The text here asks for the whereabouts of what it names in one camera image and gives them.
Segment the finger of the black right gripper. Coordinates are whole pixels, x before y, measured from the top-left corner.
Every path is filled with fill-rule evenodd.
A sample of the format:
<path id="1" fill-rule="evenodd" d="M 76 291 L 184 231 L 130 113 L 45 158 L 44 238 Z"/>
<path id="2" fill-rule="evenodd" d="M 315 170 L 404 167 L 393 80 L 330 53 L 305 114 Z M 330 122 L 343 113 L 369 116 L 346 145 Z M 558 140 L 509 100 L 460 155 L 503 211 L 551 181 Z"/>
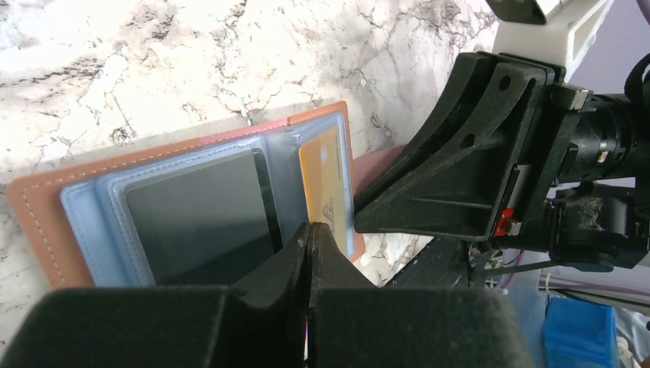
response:
<path id="1" fill-rule="evenodd" d="M 506 54 L 458 55 L 422 127 L 356 195 L 356 230 L 491 237 L 548 87 L 544 64 Z"/>

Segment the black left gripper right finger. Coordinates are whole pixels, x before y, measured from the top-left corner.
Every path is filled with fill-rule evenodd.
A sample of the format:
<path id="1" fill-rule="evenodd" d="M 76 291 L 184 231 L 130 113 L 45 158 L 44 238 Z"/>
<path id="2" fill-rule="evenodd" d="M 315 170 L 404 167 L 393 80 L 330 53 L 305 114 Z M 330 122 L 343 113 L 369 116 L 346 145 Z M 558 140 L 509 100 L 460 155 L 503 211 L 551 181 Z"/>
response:
<path id="1" fill-rule="evenodd" d="M 477 288 L 377 287 L 330 227 L 307 238 L 311 367 L 532 367 L 513 308 Z"/>

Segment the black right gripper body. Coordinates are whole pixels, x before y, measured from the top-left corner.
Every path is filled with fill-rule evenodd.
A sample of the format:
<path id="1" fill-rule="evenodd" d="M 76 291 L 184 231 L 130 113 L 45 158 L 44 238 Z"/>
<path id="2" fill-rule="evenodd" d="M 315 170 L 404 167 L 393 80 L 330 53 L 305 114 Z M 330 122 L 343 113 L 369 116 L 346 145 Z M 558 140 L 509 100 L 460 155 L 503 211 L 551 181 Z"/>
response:
<path id="1" fill-rule="evenodd" d="M 634 268 L 649 252 L 649 95 L 553 86 L 534 106 L 501 249 L 581 271 Z"/>

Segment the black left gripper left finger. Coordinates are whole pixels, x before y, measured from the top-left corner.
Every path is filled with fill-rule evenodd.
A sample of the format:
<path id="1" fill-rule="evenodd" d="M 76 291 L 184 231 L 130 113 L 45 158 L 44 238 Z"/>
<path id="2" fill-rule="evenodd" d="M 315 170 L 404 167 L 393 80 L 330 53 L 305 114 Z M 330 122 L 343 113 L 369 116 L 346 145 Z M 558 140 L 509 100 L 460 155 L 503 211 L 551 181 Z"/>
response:
<path id="1" fill-rule="evenodd" d="M 67 288 L 28 314 L 3 367 L 300 367 L 310 225 L 230 286 Z"/>

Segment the brown leather card holder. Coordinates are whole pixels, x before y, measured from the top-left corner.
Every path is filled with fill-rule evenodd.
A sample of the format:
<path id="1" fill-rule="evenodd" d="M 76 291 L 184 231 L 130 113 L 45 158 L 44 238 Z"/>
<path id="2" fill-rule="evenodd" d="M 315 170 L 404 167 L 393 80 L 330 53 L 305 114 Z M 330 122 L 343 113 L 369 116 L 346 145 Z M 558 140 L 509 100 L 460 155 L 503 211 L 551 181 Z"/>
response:
<path id="1" fill-rule="evenodd" d="M 357 259 L 353 197 L 400 152 L 354 158 L 338 102 L 23 176 L 8 200 L 54 288 L 233 284 L 308 222 Z"/>

